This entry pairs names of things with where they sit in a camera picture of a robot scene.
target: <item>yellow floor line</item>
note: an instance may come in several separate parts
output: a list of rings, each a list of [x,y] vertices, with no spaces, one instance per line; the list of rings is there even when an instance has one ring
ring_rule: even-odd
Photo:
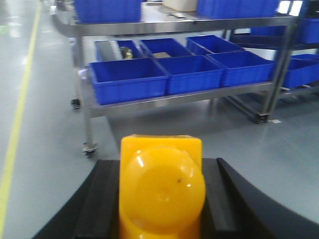
[[[28,50],[27,64],[26,64],[24,75],[23,75],[17,107],[15,109],[11,135],[9,138],[9,144],[8,144],[8,148],[7,148],[5,160],[4,160],[2,178],[0,181],[0,239],[3,239],[3,231],[4,231],[7,205],[9,201],[9,195],[10,195],[10,189],[11,189],[11,183],[12,183],[14,162],[15,162],[15,156],[16,156],[16,151],[17,151],[18,142],[19,142],[19,135],[20,135],[23,111],[25,107],[26,94],[27,94],[29,79],[31,74],[31,67],[33,63],[33,55],[34,55],[34,48],[35,48],[35,42],[36,42],[36,35],[38,32],[38,26],[39,26],[40,13],[41,13],[41,4],[39,1],[37,4],[36,14],[34,17],[34,22],[33,22],[32,34],[31,34],[29,50]]]

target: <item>metal cart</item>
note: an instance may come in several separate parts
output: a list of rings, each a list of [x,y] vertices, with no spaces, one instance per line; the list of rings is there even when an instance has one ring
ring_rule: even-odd
[[[288,15],[293,7],[293,3],[295,0],[289,0],[290,4],[287,9],[287,13],[283,13],[285,15]],[[285,62],[283,64],[283,67],[281,68],[280,76],[278,81],[276,82],[276,87],[273,92],[272,99],[270,101],[269,107],[268,107],[268,113],[271,114],[271,112],[274,110],[277,101],[279,99],[285,99],[289,97],[295,97],[295,96],[302,96],[312,93],[318,93],[319,92],[319,81],[314,82],[308,85],[304,85],[295,89],[285,89],[282,87],[283,82],[285,80],[285,76],[287,73],[287,69],[291,60],[291,54],[293,51],[298,50],[308,50],[308,49],[319,49],[319,43],[315,44],[295,44],[295,40],[298,36],[298,30],[301,27],[301,23],[303,22],[303,19],[306,16],[306,13],[308,11],[310,0],[303,0],[303,5],[300,9],[299,16],[296,21],[296,25],[294,28],[294,33],[291,36],[290,42],[288,43],[288,49],[286,51],[285,56]],[[271,37],[271,36],[261,36],[259,40],[261,42],[254,42],[254,41],[247,41],[247,38],[245,38],[245,34],[232,34],[231,40],[235,42],[236,44],[246,47],[246,48],[258,48],[258,49],[269,49],[269,50],[277,50],[277,52],[280,52],[280,45],[278,44],[279,41],[282,40],[281,37]]]
[[[267,122],[269,104],[273,92],[280,79],[282,68],[286,63],[290,49],[290,39],[295,33],[294,24],[297,17],[275,16],[266,18],[221,19],[211,20],[198,16],[195,12],[176,12],[162,6],[160,2],[145,2],[142,6],[142,21],[135,23],[77,24],[75,11],[71,2],[57,1],[51,7],[51,17],[56,29],[69,37],[74,69],[76,72],[76,99],[72,101],[75,108],[82,107],[85,120],[86,143],[83,153],[90,157],[96,150],[93,141],[91,118],[111,116],[157,107],[171,106],[181,103],[229,97],[246,93],[264,92],[265,97],[260,110],[256,111],[244,104],[237,104],[253,114],[258,123]],[[101,35],[154,34],[174,32],[195,32],[208,30],[227,30],[256,26],[286,26],[283,44],[280,47],[275,71],[268,82],[220,88],[215,90],[193,92],[181,95],[164,96],[111,105],[99,105],[95,100],[91,86],[90,74],[84,63],[83,38]]]

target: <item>blue plastic bin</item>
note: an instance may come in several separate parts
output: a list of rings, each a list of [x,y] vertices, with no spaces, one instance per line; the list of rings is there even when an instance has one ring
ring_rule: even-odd
[[[299,60],[319,61],[319,55],[315,55],[315,54],[295,55],[295,56],[292,56],[291,58],[299,59]]]
[[[226,70],[222,86],[239,86],[270,80],[274,62],[248,51],[209,54]]]
[[[95,42],[95,50],[96,50],[96,59],[98,61],[106,61],[101,53],[101,44],[99,44],[102,41],[96,41]],[[136,43],[133,40],[117,40],[116,41],[119,45],[119,47],[128,47],[132,50],[133,59],[137,58],[144,58],[144,55],[142,54],[142,51],[139,46],[136,45]]]
[[[186,48],[196,55],[243,51],[244,49],[234,43],[214,35],[187,37]]]
[[[272,17],[280,0],[198,0],[197,12],[211,19]]]
[[[313,44],[319,42],[319,18],[306,18],[301,26],[299,43]]]
[[[224,70],[205,56],[163,58],[158,62],[169,74],[168,95],[220,87]]]
[[[251,28],[251,34],[256,36],[283,36],[284,26],[264,26]],[[297,43],[319,43],[319,18],[305,18],[301,24]]]
[[[283,87],[294,88],[319,80],[319,62],[292,59]]]
[[[142,0],[75,0],[80,23],[137,22]]]
[[[141,40],[141,50],[149,57],[153,57],[154,53],[159,52],[166,52],[171,57],[192,55],[191,52],[174,38]]]
[[[164,69],[153,59],[90,63],[91,79],[99,104],[113,104],[165,94]]]

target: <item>yellow plastic part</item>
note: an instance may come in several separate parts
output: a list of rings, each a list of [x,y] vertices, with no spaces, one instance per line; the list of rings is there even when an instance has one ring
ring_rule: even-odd
[[[122,139],[120,239],[200,239],[201,152],[187,135]]]

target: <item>floor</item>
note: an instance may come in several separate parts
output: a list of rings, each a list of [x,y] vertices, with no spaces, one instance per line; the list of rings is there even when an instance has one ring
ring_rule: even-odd
[[[37,4],[0,0],[1,170],[30,60]],[[97,159],[119,158],[120,140],[131,133],[199,137],[204,157],[223,157],[270,197],[319,223],[318,96],[280,101],[273,115],[280,123],[253,124],[224,99],[97,118],[93,126],[99,150],[87,159],[80,148],[85,140],[81,110],[69,104],[74,87],[68,39],[54,29],[48,12],[43,3],[0,239],[31,238],[75,192]],[[185,35],[174,37],[182,41]],[[86,41],[88,61],[94,60],[93,40],[101,39],[106,38]]]

